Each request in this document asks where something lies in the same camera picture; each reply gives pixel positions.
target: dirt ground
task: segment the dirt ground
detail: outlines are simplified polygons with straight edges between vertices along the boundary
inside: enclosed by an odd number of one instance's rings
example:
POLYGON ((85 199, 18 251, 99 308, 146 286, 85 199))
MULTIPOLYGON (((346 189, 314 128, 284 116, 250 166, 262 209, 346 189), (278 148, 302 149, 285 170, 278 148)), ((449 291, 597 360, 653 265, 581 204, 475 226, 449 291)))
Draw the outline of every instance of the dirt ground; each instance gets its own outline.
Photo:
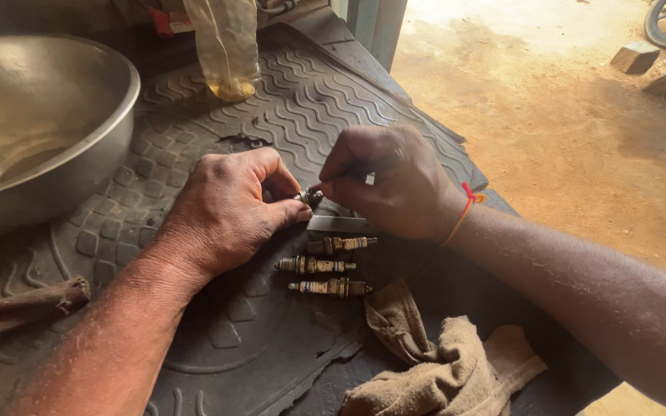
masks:
MULTIPOLYGON (((666 269, 666 108, 609 65, 648 8, 410 0, 392 76, 525 218, 666 269)), ((586 412, 666 415, 628 384, 586 412)))

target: left hand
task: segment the left hand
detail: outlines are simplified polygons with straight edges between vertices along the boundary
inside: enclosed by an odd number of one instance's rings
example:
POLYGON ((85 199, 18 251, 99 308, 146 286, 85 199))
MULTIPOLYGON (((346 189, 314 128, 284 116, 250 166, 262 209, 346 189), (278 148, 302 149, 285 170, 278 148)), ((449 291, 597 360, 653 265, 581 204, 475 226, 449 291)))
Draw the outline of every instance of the left hand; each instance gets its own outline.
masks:
POLYGON ((279 153, 269 147, 203 156, 140 254, 179 269, 181 279, 153 283, 192 296, 215 276, 250 260, 276 231, 312 218, 301 201, 265 203, 262 183, 275 199, 301 190, 279 153))

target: brown rag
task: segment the brown rag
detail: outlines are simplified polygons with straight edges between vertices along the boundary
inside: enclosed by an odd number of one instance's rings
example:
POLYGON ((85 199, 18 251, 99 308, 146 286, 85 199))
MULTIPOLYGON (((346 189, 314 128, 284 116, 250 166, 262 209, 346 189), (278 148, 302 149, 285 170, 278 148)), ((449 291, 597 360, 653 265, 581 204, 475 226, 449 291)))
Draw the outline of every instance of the brown rag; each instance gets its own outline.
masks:
POLYGON ((511 394, 546 370, 516 325, 499 326, 483 344, 467 316, 448 317, 436 347, 402 279, 370 295, 365 306, 377 337, 415 366, 347 392, 341 416, 507 416, 511 394))

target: right hand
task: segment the right hand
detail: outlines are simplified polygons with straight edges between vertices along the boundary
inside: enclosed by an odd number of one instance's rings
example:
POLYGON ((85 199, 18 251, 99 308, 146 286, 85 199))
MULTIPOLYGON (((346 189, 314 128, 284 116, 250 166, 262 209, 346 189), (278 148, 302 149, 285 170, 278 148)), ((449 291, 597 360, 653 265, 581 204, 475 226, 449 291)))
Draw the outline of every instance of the right hand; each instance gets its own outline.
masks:
POLYGON ((466 205, 436 153, 412 126, 347 127, 320 171, 326 198, 401 238, 442 243, 466 205), (375 184, 339 177, 350 165, 375 161, 400 149, 402 161, 376 172, 375 184))

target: metal basin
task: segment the metal basin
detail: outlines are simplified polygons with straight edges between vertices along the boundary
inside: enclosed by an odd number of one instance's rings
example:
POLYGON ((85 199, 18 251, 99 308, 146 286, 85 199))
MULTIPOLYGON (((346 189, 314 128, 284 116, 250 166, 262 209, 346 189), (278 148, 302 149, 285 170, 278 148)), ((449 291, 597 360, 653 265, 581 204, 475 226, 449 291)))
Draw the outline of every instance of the metal basin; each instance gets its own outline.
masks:
POLYGON ((104 45, 0 37, 0 231, 79 205, 122 164, 138 71, 104 45))

